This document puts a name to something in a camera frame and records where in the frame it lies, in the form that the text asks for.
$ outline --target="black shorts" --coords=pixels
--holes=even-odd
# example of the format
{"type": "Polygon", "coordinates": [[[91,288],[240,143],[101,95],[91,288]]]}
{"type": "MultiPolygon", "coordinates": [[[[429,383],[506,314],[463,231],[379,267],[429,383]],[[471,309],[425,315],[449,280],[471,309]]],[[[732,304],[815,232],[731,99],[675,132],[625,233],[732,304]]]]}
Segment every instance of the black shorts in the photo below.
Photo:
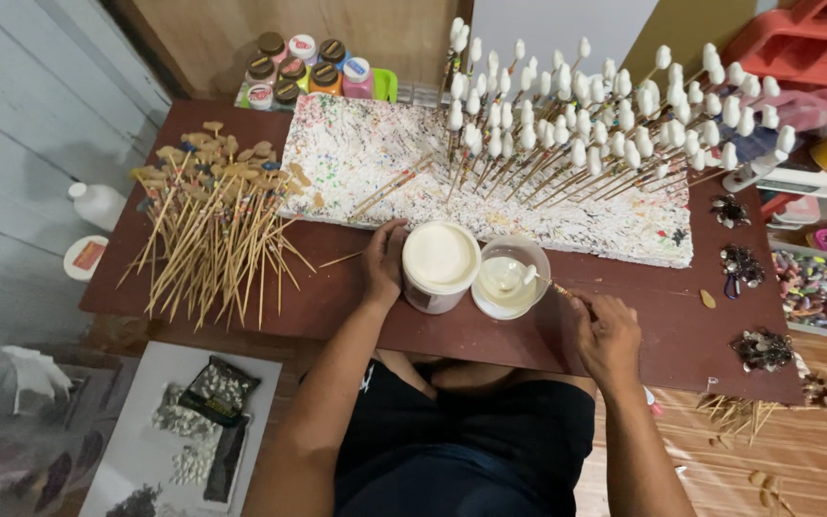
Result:
{"type": "Polygon", "coordinates": [[[573,506],[582,461],[592,451],[594,420],[595,401],[566,382],[521,382],[481,398],[440,392],[433,401],[371,360],[336,476],[405,445],[456,443],[511,465],[559,514],[573,506]]]}

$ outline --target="brown table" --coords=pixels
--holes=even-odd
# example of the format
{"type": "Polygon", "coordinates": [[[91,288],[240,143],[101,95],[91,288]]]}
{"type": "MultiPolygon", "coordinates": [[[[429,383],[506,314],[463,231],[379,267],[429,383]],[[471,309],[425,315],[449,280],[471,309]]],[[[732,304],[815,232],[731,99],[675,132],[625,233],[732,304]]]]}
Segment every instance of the brown table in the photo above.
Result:
{"type": "MultiPolygon", "coordinates": [[[[282,156],[290,114],[253,112],[209,101],[177,101],[158,133],[154,149],[180,143],[180,135],[198,131],[206,121],[225,124],[224,135],[235,135],[242,147],[268,140],[282,156]]],[[[148,163],[156,158],[150,156],[148,163]]],[[[709,214],[709,198],[723,192],[719,181],[693,188],[691,226],[695,257],[684,270],[656,268],[598,258],[581,253],[547,251],[552,276],[567,288],[614,294],[636,307],[643,328],[640,378],[643,382],[693,391],[724,393],[789,404],[801,404],[796,368],[770,373],[742,370],[728,343],[744,329],[767,329],[787,333],[774,281],[770,248],[764,227],[729,230],[709,214]],[[721,272],[719,250],[729,242],[752,248],[763,259],[771,277],[757,289],[743,286],[741,298],[723,295],[726,280],[721,272]],[[708,309],[698,291],[708,290],[717,308],[708,309]],[[709,378],[717,382],[708,386],[709,378]]],[[[110,245],[88,285],[80,307],[99,314],[141,315],[148,302],[149,274],[131,274],[117,288],[130,264],[151,232],[149,220],[136,212],[144,197],[137,186],[127,202],[110,245]]],[[[748,206],[752,218],[759,217],[760,202],[755,189],[737,196],[748,206]]],[[[296,222],[286,235],[313,265],[360,251],[371,232],[323,223],[296,222]]],[[[277,315],[275,277],[268,275],[264,299],[265,333],[326,339],[356,306],[362,294],[361,265],[351,259],[312,274],[298,258],[289,258],[301,292],[290,281],[283,282],[282,315],[277,315]]],[[[246,327],[258,330],[257,296],[248,303],[246,327]]],[[[388,315],[379,346],[464,360],[478,360],[532,368],[585,374],[571,341],[568,304],[550,292],[527,315],[513,321],[495,321],[481,313],[470,296],[443,315],[424,315],[401,300],[388,315]]],[[[165,315],[155,315],[167,319],[165,315]]],[[[186,315],[174,326],[192,327],[186,315]]]]}

